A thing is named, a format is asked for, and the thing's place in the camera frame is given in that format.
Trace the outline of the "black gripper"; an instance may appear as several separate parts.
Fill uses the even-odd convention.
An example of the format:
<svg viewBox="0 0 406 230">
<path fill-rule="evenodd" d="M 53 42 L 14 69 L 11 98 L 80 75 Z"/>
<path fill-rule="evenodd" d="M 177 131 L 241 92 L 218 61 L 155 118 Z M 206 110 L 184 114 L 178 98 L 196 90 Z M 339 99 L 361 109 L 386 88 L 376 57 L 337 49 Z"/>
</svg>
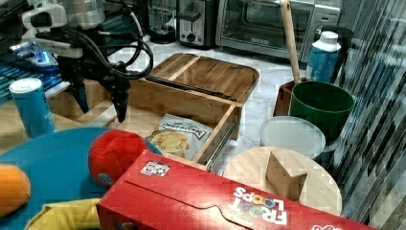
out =
<svg viewBox="0 0 406 230">
<path fill-rule="evenodd" d="M 57 62 L 62 79 L 70 83 L 68 90 L 83 113 L 89 111 L 83 81 L 91 80 L 98 82 L 108 92 L 113 92 L 111 99 L 118 120 L 120 123 L 124 121 L 128 102 L 126 91 L 130 88 L 128 80 L 113 75 L 100 61 L 92 57 L 68 58 L 59 56 Z"/>
</svg>

